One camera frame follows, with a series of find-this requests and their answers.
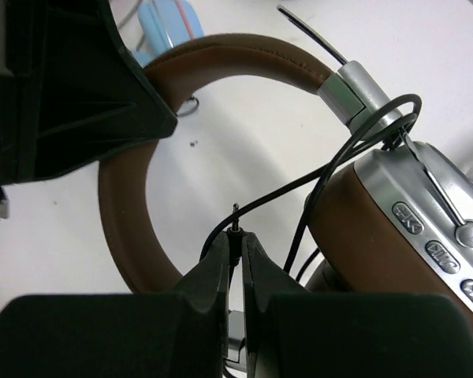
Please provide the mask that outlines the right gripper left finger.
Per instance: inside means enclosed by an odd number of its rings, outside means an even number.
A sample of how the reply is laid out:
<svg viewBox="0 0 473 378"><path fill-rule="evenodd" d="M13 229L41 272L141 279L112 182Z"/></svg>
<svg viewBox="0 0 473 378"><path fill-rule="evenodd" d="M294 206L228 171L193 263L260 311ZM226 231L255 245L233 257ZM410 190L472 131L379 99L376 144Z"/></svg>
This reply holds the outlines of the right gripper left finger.
<svg viewBox="0 0 473 378"><path fill-rule="evenodd" d="M229 241L168 291L25 295L0 312L0 377L220 377Z"/></svg>

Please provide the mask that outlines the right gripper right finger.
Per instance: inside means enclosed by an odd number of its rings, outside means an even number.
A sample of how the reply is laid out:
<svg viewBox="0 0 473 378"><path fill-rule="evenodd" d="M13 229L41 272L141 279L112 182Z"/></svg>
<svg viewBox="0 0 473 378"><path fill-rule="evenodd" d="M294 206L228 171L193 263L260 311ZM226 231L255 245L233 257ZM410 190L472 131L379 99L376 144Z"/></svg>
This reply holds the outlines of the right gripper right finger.
<svg viewBox="0 0 473 378"><path fill-rule="evenodd" d="M313 293L242 240L250 377L473 377L473 333L442 295Z"/></svg>

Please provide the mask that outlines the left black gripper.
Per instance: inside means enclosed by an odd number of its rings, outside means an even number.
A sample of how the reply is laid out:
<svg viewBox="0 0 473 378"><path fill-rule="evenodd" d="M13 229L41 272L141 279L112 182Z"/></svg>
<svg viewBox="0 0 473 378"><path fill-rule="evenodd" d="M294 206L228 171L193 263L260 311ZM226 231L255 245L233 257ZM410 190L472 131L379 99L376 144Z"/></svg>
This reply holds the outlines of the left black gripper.
<svg viewBox="0 0 473 378"><path fill-rule="evenodd" d="M176 125L109 2L0 1L0 219L6 185L63 176Z"/></svg>

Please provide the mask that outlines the brown silver headphones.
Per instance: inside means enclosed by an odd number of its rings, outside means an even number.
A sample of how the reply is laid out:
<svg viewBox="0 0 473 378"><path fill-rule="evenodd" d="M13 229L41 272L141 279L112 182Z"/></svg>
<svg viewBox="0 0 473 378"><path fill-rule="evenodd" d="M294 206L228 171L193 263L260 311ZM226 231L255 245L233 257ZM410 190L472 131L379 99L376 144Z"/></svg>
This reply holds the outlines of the brown silver headphones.
<svg viewBox="0 0 473 378"><path fill-rule="evenodd" d="M473 165L473 5L468 1L287 1L390 98L423 100L412 138L461 169ZM327 163L349 136L324 102L272 80L239 76L198 92L199 110L155 151L148 214L181 272L234 204Z"/></svg>

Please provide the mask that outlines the blue pink headphones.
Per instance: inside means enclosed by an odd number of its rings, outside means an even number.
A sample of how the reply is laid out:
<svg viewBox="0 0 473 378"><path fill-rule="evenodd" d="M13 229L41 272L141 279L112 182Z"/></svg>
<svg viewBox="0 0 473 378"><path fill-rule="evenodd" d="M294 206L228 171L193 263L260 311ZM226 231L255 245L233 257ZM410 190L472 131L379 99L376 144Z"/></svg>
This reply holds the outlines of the blue pink headphones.
<svg viewBox="0 0 473 378"><path fill-rule="evenodd" d="M204 36L189 1L145 1L139 5L137 16L143 36L131 54L140 67L177 45Z"/></svg>

